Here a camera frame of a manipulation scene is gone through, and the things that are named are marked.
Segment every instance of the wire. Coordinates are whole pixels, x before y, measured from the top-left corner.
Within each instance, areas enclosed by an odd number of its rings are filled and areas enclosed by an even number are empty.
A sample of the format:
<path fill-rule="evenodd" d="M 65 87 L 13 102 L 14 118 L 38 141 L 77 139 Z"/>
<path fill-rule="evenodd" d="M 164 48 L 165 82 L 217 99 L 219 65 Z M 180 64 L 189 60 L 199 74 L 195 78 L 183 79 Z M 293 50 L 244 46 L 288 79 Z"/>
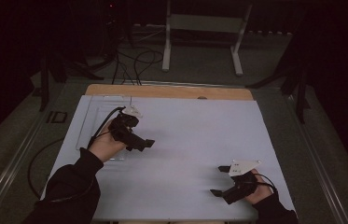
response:
<path fill-rule="evenodd" d="M 150 37 L 153 36 L 153 35 L 157 35 L 157 34 L 163 32 L 163 31 L 165 31 L 165 28 L 164 28 L 164 29 L 161 29 L 161 30 L 159 30 L 159 31 L 157 31 L 157 32 L 155 32 L 155 33 L 153 33 L 153 34 L 151 34 L 151 35 L 147 35 L 147 36 L 142 37 L 142 38 L 140 38 L 140 39 L 134 40 L 133 42 L 140 42 L 140 41 L 142 41 L 142 40 L 145 40 L 145 39 L 150 38 Z"/>
<path fill-rule="evenodd" d="M 96 63 L 96 64 L 93 64 L 93 65 L 89 65 L 89 66 L 84 66 L 83 67 L 89 71 L 93 71 L 93 72 L 96 72 L 98 70 L 101 70 L 105 67 L 107 67 L 108 65 L 110 65 L 111 63 L 113 62 L 113 60 L 107 60 L 107 59 L 104 59 L 103 62 L 101 63 Z"/>
<path fill-rule="evenodd" d="M 135 85 L 135 83 L 133 83 L 133 80 L 132 80 L 130 74 L 128 74 L 128 72 L 127 72 L 127 66 L 124 63 L 119 63 L 119 64 L 120 64 L 121 68 L 123 69 L 123 74 L 122 74 L 123 75 L 123 82 L 121 84 L 123 84 L 124 81 L 126 80 L 124 75 L 127 75 L 127 77 L 130 79 L 131 83 L 133 85 Z"/>
<path fill-rule="evenodd" d="M 104 134 L 107 134 L 107 133 L 110 133 L 110 131 L 109 131 L 109 132 L 106 132 L 106 133 L 100 133 L 100 134 L 98 134 L 98 136 L 97 136 L 96 138 L 99 138 L 100 136 L 102 136 L 102 135 L 104 135 Z"/>
<path fill-rule="evenodd" d="M 147 49 L 147 51 L 139 53 L 135 58 L 133 58 L 132 56 L 127 55 L 125 53 L 122 53 L 120 51 L 118 51 L 118 54 L 121 54 L 121 55 L 123 55 L 123 56 L 125 56 L 127 58 L 130 58 L 130 59 L 133 59 L 133 70 L 134 70 L 134 73 L 135 73 L 136 83 L 138 85 L 142 86 L 140 75 L 142 73 L 144 73 L 147 70 L 147 68 L 149 68 L 153 63 L 160 63 L 160 62 L 162 62 L 163 55 L 162 55 L 161 52 L 158 52 L 156 50 L 153 50 L 153 49 L 150 49 L 150 48 L 146 48 L 146 47 L 138 47 L 136 49 Z M 147 53 L 153 53 L 153 59 L 151 61 L 148 62 L 148 61 L 143 61 L 143 60 L 139 59 L 141 56 L 143 56 L 144 54 L 147 54 Z M 160 55 L 160 58 L 158 60 L 156 60 L 156 54 Z M 147 66 L 141 72 L 138 72 L 137 66 L 136 66 L 138 63 L 147 63 Z"/>
<path fill-rule="evenodd" d="M 268 177 L 266 177 L 265 175 L 261 175 L 261 174 L 254 174 L 254 175 L 263 176 L 264 178 L 266 178 L 275 187 L 275 185 L 272 183 L 272 181 Z"/>
<path fill-rule="evenodd" d="M 112 85 L 115 84 L 115 80 L 116 80 L 116 75 L 118 74 L 118 51 L 116 51 L 116 68 L 115 68 L 115 73 L 113 74 L 113 78 L 112 78 Z"/>
<path fill-rule="evenodd" d="M 87 145 L 87 148 L 90 148 L 90 146 L 92 145 L 92 143 L 94 142 L 94 140 L 98 137 L 98 134 L 101 132 L 101 130 L 103 129 L 104 125 L 109 121 L 110 117 L 112 117 L 112 115 L 114 113 L 116 113 L 117 111 L 121 111 L 123 110 L 125 107 L 117 107 L 114 110 L 112 110 L 104 119 L 104 121 L 101 123 L 101 125 L 99 126 L 98 130 L 95 132 L 95 134 L 91 137 L 89 144 Z"/>
<path fill-rule="evenodd" d="M 36 152 L 36 154 L 32 157 L 32 159 L 31 159 L 31 161 L 30 161 L 30 163 L 29 163 L 29 165 L 28 165 L 28 171 L 27 171 L 28 185 L 29 185 L 31 191 L 34 193 L 34 195 L 35 195 L 38 199 L 40 199 L 41 194 L 39 194 L 39 192 L 37 192 L 37 190 L 35 189 L 34 185 L 32 184 L 32 181 L 31 181 L 31 171 L 32 171 L 32 166 L 33 166 L 33 164 L 34 164 L 34 161 L 35 161 L 36 158 L 39 156 L 39 154 L 40 154 L 41 152 L 43 152 L 46 148 L 51 147 L 52 145 L 54 145 L 54 144 L 56 144 L 56 143 L 59 143 L 59 142 L 63 141 L 63 139 L 64 139 L 64 138 L 57 139 L 57 140 L 55 140 L 55 141 L 53 141 L 53 142 L 47 144 L 46 146 L 40 148 L 40 149 Z"/>

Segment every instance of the black cable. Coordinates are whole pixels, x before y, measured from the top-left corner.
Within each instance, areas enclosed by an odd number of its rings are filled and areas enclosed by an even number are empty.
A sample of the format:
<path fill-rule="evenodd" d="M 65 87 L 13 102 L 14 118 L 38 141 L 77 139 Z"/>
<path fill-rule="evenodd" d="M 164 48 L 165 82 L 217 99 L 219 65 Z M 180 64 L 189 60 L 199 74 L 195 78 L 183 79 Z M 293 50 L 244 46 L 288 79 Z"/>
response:
<path fill-rule="evenodd" d="M 146 53 L 149 53 L 149 52 L 152 52 L 153 53 L 153 60 L 152 62 L 154 62 L 154 60 L 156 59 L 156 54 L 154 53 L 154 51 L 144 51 L 140 54 L 138 54 L 138 56 L 136 56 L 135 60 L 133 61 L 133 71 L 135 72 L 135 76 L 136 76 L 136 80 L 138 81 L 139 85 L 142 86 L 142 82 L 141 82 L 141 79 L 140 79 L 140 76 L 141 74 L 147 70 L 148 67 L 150 67 L 153 63 L 149 63 L 148 66 L 146 68 L 144 68 L 144 70 L 142 70 L 140 73 L 138 73 L 138 71 L 136 70 L 136 63 L 139 62 L 139 58 L 146 54 Z"/>
<path fill-rule="evenodd" d="M 116 75 L 118 74 L 118 51 L 116 51 L 116 68 L 113 74 L 112 85 L 115 84 Z"/>
<path fill-rule="evenodd" d="M 100 133 L 98 134 L 98 136 L 96 138 L 99 138 L 100 136 L 104 135 L 104 134 L 107 134 L 107 133 L 110 133 L 110 132 L 106 132 L 106 133 Z"/>
<path fill-rule="evenodd" d="M 117 107 L 114 110 L 112 110 L 104 119 L 104 121 L 101 123 L 101 125 L 99 126 L 98 130 L 95 132 L 95 134 L 91 137 L 89 144 L 87 145 L 87 148 L 90 148 L 90 146 L 92 145 L 92 143 L 95 141 L 95 139 L 98 137 L 98 134 L 100 133 L 100 131 L 103 129 L 104 125 L 109 121 L 110 117 L 112 117 L 112 115 L 114 113 L 116 113 L 117 111 L 121 111 L 123 110 L 125 107 Z"/>
<path fill-rule="evenodd" d="M 261 175 L 261 174 L 254 174 L 254 175 L 263 176 L 263 177 L 266 178 L 266 179 L 272 184 L 272 186 L 275 188 L 275 185 L 272 183 L 272 181 L 271 181 L 268 177 L 266 177 L 265 175 Z"/>
<path fill-rule="evenodd" d="M 125 75 L 127 75 L 127 77 L 130 79 L 131 83 L 133 85 L 135 85 L 135 83 L 133 83 L 133 80 L 132 80 L 130 74 L 128 74 L 128 72 L 127 72 L 127 66 L 124 63 L 119 63 L 119 64 L 120 64 L 121 68 L 123 69 L 123 81 L 121 82 L 121 85 L 125 82 L 125 79 L 126 79 Z"/>
<path fill-rule="evenodd" d="M 142 37 L 142 38 L 140 38 L 140 39 L 133 40 L 133 42 L 140 42 L 140 41 L 142 41 L 142 40 L 145 40 L 145 39 L 150 38 L 150 37 L 153 36 L 153 35 L 158 35 L 158 34 L 160 34 L 160 33 L 163 33 L 164 31 L 165 31 L 165 28 L 163 28 L 163 29 L 161 29 L 161 30 L 159 30 L 159 31 L 157 31 L 157 32 L 152 31 L 152 32 L 135 32 L 135 33 L 132 33 L 133 35 L 134 35 L 134 34 L 141 34 L 141 33 L 143 33 L 143 34 L 152 33 L 151 35 L 147 35 L 147 36 L 144 36 L 144 37 Z"/>
<path fill-rule="evenodd" d="M 84 66 L 83 67 L 89 71 L 98 71 L 98 70 L 101 70 L 105 67 L 107 67 L 108 65 L 110 65 L 111 63 L 113 62 L 113 60 L 107 60 L 107 59 L 104 59 L 103 62 L 101 63 L 96 63 L 96 64 L 93 64 L 93 65 L 88 65 L 88 66 Z"/>
<path fill-rule="evenodd" d="M 34 161 L 36 160 L 37 156 L 39 156 L 39 154 L 44 151 L 46 148 L 48 147 L 51 147 L 52 145 L 56 144 L 56 143 L 59 143 L 61 141 L 63 141 L 64 138 L 60 138 L 60 139 L 57 139 L 49 144 L 47 144 L 46 146 L 40 148 L 37 153 L 32 157 L 29 165 L 28 165 L 28 171 L 27 171 L 27 178 L 28 178 L 28 185 L 29 187 L 31 188 L 31 191 L 34 193 L 34 195 L 40 199 L 41 195 L 37 192 L 37 190 L 35 189 L 34 185 L 32 184 L 32 181 L 31 181 L 31 170 L 32 170 L 32 166 L 34 164 Z"/>
<path fill-rule="evenodd" d="M 127 58 L 133 59 L 133 70 L 135 72 L 136 82 L 137 82 L 138 85 L 142 86 L 140 75 L 143 72 L 145 72 L 147 70 L 147 68 L 149 68 L 153 63 L 160 63 L 160 62 L 162 62 L 163 55 L 162 55 L 161 52 L 158 52 L 156 50 L 153 50 L 153 49 L 150 49 L 150 48 L 146 48 L 146 47 L 137 47 L 136 49 L 147 49 L 147 51 L 141 52 L 135 58 L 133 58 L 132 56 L 129 56 L 129 55 L 125 54 L 125 53 L 122 53 L 120 51 L 118 51 L 118 53 L 123 55 L 123 56 L 125 56 L 125 57 L 127 57 Z M 152 61 L 146 62 L 146 61 L 143 61 L 143 60 L 139 59 L 142 55 L 144 55 L 146 53 L 153 53 L 153 60 Z M 158 60 L 156 60 L 156 54 L 160 55 L 160 58 Z M 137 63 L 147 63 L 147 67 L 144 68 L 141 72 L 138 73 L 138 70 L 136 68 Z"/>
<path fill-rule="evenodd" d="M 274 185 L 271 185 L 269 183 L 261 183 L 261 182 L 248 182 L 248 181 L 244 181 L 244 182 L 241 182 L 241 184 L 257 184 L 257 185 L 263 185 L 263 186 L 267 186 L 267 187 L 270 187 L 272 189 L 276 189 L 276 187 Z"/>
<path fill-rule="evenodd" d="M 63 203 L 63 202 L 68 202 L 68 201 L 73 201 L 75 199 L 78 199 L 80 197 L 83 197 L 84 195 L 86 195 L 88 192 L 90 192 L 92 185 L 94 184 L 94 179 L 91 180 L 91 183 L 89 184 L 89 186 L 87 187 L 86 190 L 84 190 L 83 192 L 76 194 L 76 195 L 72 195 L 69 197 L 64 197 L 64 198 L 60 198 L 60 199 L 54 199 L 51 201 L 46 201 L 43 203 Z"/>

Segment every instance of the table leg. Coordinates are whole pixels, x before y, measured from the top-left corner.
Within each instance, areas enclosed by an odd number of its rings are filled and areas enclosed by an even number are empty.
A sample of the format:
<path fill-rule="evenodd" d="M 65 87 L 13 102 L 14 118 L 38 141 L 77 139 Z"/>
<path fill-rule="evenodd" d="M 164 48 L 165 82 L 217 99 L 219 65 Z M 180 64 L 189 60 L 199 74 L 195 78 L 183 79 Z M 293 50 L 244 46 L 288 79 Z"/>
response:
<path fill-rule="evenodd" d="M 167 17 L 165 26 L 165 48 L 162 58 L 162 71 L 168 72 L 170 70 L 171 60 L 171 0 L 167 0 Z"/>
<path fill-rule="evenodd" d="M 244 33 L 245 33 L 245 29 L 246 29 L 246 24 L 247 24 L 247 21 L 249 19 L 249 15 L 250 15 L 251 10 L 252 10 L 252 5 L 249 5 L 247 7 L 245 15 L 244 15 L 243 24 L 242 24 L 240 32 L 238 34 L 237 42 L 235 43 L 234 46 L 231 46 L 232 62 L 234 63 L 235 75 L 238 77 L 240 77 L 244 74 L 243 68 L 242 68 L 241 62 L 240 62 L 240 56 L 238 56 L 238 49 L 240 48 L 241 42 L 243 41 Z"/>

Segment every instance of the black device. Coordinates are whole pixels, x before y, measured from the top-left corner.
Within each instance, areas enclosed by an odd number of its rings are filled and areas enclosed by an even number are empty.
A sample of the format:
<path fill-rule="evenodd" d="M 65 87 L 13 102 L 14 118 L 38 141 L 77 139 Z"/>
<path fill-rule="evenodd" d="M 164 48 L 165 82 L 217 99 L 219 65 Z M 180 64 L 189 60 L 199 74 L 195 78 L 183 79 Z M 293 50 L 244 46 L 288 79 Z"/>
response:
<path fill-rule="evenodd" d="M 220 172 L 228 173 L 230 171 L 230 166 L 219 166 L 218 169 Z M 269 181 L 271 182 L 271 184 L 260 183 L 256 179 L 255 175 L 259 175 L 259 174 L 253 174 L 252 172 L 249 171 L 245 173 L 244 175 L 231 176 L 231 179 L 234 181 L 234 187 L 227 189 L 225 191 L 222 191 L 219 189 L 210 189 L 210 190 L 216 197 L 223 198 L 227 204 L 235 203 L 243 199 L 244 197 L 254 193 L 258 185 L 269 186 L 270 188 L 272 188 L 274 193 L 276 194 L 278 193 L 276 187 L 273 185 L 270 179 Z"/>
<path fill-rule="evenodd" d="M 104 122 L 102 122 L 101 126 L 99 127 L 95 135 L 89 141 L 88 148 L 92 145 L 92 143 L 97 137 L 99 137 L 101 134 L 104 134 L 104 133 L 100 133 L 100 131 L 102 130 L 104 125 L 109 121 L 110 117 L 112 117 L 112 115 L 116 113 L 117 111 L 118 111 L 118 115 L 112 120 L 112 122 L 110 123 L 108 127 L 109 132 L 112 134 L 112 137 L 116 141 L 120 141 L 124 143 L 125 145 L 127 145 L 126 149 L 129 151 L 132 151 L 133 149 L 138 149 L 140 151 L 143 151 L 145 147 L 153 146 L 155 142 L 154 140 L 150 140 L 150 139 L 144 140 L 138 135 L 133 133 L 132 128 L 139 123 L 139 119 L 136 116 L 124 114 L 123 110 L 125 108 L 126 108 L 125 106 L 117 107 L 116 109 L 111 111 L 109 115 L 107 115 Z"/>

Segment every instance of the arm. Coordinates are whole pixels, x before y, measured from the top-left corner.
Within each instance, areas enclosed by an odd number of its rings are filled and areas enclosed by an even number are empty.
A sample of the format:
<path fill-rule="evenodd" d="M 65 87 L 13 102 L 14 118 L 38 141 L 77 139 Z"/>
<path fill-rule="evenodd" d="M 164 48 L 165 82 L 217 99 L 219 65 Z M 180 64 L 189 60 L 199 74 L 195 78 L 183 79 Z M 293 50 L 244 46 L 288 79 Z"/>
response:
<path fill-rule="evenodd" d="M 258 175 L 258 171 L 252 170 L 260 183 L 264 180 Z M 279 202 L 277 194 L 272 193 L 268 186 L 259 185 L 254 193 L 245 197 L 254 208 L 258 210 L 257 224 L 298 224 L 298 218 L 294 211 L 289 211 Z"/>
<path fill-rule="evenodd" d="M 80 149 L 73 165 L 61 167 L 51 177 L 46 197 L 35 204 L 23 223 L 90 223 L 97 207 L 100 190 L 95 174 L 117 152 L 125 148 L 107 132 L 108 122 L 90 149 Z"/>

